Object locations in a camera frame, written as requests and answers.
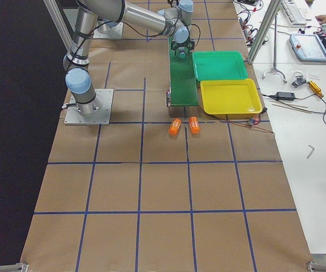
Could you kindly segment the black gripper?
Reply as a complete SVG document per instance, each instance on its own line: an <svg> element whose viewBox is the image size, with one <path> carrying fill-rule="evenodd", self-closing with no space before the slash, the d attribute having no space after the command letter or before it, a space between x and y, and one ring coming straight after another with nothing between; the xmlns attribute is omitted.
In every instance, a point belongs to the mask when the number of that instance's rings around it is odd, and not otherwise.
<svg viewBox="0 0 326 272"><path fill-rule="evenodd" d="M188 39L187 41L183 43L178 43L174 40L171 41L170 49L174 52L174 55L177 56L177 53L179 50L185 51L186 55L189 54L190 51L194 50L195 48L195 42Z"/></svg>

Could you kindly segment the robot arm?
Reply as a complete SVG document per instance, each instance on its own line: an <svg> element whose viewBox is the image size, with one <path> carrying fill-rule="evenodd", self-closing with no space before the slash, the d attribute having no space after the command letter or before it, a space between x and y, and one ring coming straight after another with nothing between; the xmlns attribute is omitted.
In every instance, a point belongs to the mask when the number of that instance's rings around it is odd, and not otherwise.
<svg viewBox="0 0 326 272"><path fill-rule="evenodd" d="M79 1L78 17L72 38L72 46L67 52L63 65L65 81L76 101L76 108L82 116L96 113L102 106L97 97L88 72L89 49L95 30L120 22L135 24L172 38L171 49L180 58L185 58L194 49L190 38L193 1L177 1L176 5L149 11L127 1Z"/></svg>

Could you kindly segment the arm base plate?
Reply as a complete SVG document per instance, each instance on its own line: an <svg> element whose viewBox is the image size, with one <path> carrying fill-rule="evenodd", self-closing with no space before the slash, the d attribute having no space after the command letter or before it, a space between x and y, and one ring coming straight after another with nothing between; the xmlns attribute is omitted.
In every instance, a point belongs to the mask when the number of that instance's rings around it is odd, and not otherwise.
<svg viewBox="0 0 326 272"><path fill-rule="evenodd" d="M71 104L67 108L65 125L108 125L110 123L113 89L95 89L96 97L88 104L76 103L71 97Z"/></svg>

